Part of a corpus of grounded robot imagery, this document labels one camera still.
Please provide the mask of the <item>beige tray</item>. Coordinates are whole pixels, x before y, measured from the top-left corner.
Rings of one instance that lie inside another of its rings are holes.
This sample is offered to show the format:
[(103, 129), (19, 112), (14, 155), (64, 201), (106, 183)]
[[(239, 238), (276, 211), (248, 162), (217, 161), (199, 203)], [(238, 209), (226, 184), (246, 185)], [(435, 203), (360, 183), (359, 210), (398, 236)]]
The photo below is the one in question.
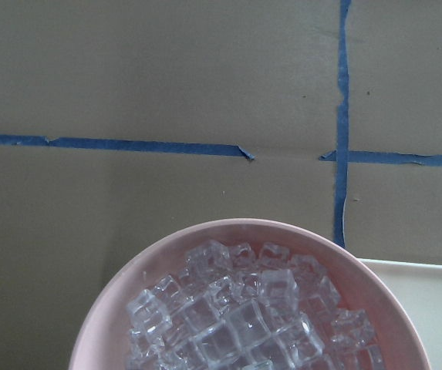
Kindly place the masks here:
[(442, 369), (442, 265), (360, 260), (402, 304), (420, 336), (432, 369)]

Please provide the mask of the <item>pile of clear ice cubes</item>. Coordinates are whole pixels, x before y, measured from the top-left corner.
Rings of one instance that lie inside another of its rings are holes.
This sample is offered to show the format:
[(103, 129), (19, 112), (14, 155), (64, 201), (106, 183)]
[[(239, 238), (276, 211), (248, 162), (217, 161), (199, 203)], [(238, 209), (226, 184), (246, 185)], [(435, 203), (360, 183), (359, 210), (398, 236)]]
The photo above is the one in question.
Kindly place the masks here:
[(375, 328), (287, 247), (210, 240), (127, 305), (128, 369), (382, 369)]

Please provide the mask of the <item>pink bowl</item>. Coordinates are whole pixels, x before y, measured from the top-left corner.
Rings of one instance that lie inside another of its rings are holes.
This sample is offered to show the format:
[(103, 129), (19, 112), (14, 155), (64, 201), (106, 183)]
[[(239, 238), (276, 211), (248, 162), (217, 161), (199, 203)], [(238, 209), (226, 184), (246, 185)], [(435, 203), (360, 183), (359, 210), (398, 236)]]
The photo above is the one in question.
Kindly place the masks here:
[(184, 255), (203, 241), (266, 241), (313, 255), (323, 264), (351, 308), (363, 308), (376, 329), (388, 369), (429, 369), (423, 343), (409, 316), (383, 281), (350, 252), (301, 227), (273, 220), (213, 220), (176, 231), (145, 248), (102, 290), (89, 310), (73, 348), (71, 369), (122, 369), (130, 326), (125, 305), (142, 289), (184, 266)]

